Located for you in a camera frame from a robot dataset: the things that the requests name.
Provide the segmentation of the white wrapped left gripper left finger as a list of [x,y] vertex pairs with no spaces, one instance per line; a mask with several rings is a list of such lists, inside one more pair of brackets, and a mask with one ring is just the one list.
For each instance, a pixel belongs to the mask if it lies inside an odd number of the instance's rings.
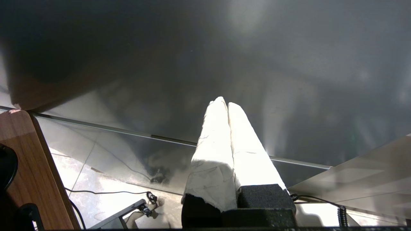
[[237,208],[228,108],[223,97],[210,101],[191,159],[182,198],[183,228],[222,226],[222,214]]

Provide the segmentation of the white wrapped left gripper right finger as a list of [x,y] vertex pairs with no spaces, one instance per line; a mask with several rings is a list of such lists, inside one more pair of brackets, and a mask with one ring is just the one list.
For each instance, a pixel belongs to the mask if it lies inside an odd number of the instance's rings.
[[244,110],[230,102],[228,119],[238,208],[296,212],[285,183]]

